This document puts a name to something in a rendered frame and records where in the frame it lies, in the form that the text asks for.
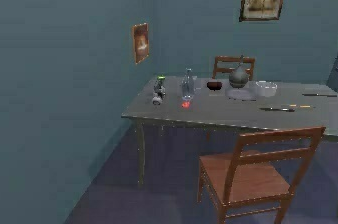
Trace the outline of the green topped spray bottle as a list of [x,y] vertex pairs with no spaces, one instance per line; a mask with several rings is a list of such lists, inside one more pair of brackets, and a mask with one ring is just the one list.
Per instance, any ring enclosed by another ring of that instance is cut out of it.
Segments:
[[161,98],[163,98],[165,95],[164,81],[165,81],[165,77],[163,75],[159,75],[157,77],[157,81],[154,86],[154,92]]

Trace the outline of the clear glass bottle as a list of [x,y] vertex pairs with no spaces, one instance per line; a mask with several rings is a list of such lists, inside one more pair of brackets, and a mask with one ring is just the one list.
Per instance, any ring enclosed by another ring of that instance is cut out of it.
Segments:
[[182,80],[182,98],[186,101],[190,101],[195,94],[195,88],[194,88],[194,79],[192,77],[192,69],[187,68],[185,76]]

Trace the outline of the grey dining table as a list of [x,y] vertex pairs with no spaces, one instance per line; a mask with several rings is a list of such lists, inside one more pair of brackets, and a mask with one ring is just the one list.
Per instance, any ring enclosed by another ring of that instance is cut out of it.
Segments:
[[[163,103],[152,103],[154,80],[148,81],[143,89],[122,113],[135,125],[138,140],[138,184],[144,184],[145,139],[143,126],[180,126],[209,130],[260,131],[324,126],[324,139],[338,142],[338,93],[326,85],[284,83],[277,84],[273,97],[261,97],[255,92],[255,82],[249,82],[244,89],[253,92],[256,99],[243,101],[230,99],[225,91],[232,89],[227,80],[222,89],[211,91],[207,80],[197,80],[199,87],[190,101],[189,108],[183,108],[181,79],[168,76],[164,82],[166,95]],[[337,97],[306,97],[303,93],[336,94]],[[261,107],[291,108],[289,105],[310,105],[312,108],[293,108],[295,112],[263,111]]]

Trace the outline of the grey flat plate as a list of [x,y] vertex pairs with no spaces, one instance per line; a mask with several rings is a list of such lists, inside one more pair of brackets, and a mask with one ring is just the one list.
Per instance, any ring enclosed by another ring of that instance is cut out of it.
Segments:
[[243,101],[253,101],[256,99],[256,96],[253,92],[248,89],[228,89],[225,91],[225,95],[230,99],[243,100]]

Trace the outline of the brown wooden chair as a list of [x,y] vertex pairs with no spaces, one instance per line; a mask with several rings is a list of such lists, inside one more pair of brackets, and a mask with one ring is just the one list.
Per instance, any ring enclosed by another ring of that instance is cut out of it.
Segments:
[[228,74],[234,71],[239,64],[242,64],[245,72],[249,75],[249,80],[253,79],[256,59],[246,56],[216,56],[212,78],[215,79],[218,74]]
[[[276,213],[274,224],[281,224],[324,132],[325,128],[319,126],[241,134],[231,153],[199,158],[197,194],[201,195],[202,190],[209,193],[217,211],[217,224],[225,224],[232,217],[230,209],[269,202],[279,204],[269,210]],[[244,149],[258,143],[303,138],[310,140],[309,146],[266,153]],[[301,164],[293,180],[287,182],[272,163],[291,159],[299,159]]]

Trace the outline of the orange framed picture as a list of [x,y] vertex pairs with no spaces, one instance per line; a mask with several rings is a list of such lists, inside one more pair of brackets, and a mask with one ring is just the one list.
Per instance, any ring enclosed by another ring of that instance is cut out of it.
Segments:
[[149,26],[147,23],[132,27],[133,54],[136,64],[149,56]]

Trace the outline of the grey round kettle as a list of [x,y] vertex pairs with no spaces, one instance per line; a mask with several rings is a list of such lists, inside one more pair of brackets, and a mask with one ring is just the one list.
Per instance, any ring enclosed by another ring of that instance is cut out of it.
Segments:
[[246,73],[243,63],[244,56],[241,55],[238,67],[229,75],[229,83],[233,88],[243,88],[249,80],[249,75]]

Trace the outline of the clear glass bowl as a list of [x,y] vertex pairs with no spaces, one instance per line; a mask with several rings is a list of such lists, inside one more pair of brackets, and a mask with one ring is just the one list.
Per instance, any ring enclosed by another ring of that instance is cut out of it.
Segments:
[[257,81],[255,83],[255,92],[261,97],[273,97],[277,92],[277,84],[267,81]]

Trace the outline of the brown framed picture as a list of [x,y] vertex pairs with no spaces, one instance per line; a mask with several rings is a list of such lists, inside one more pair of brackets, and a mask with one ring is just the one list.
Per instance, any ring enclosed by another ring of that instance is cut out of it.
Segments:
[[271,21],[280,18],[283,0],[241,0],[239,21]]

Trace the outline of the black handled knife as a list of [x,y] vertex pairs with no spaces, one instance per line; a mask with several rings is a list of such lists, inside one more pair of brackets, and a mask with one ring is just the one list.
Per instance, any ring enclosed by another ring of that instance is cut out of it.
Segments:
[[263,111],[283,111],[283,112],[295,112],[293,108],[274,108],[274,107],[261,107],[259,108]]

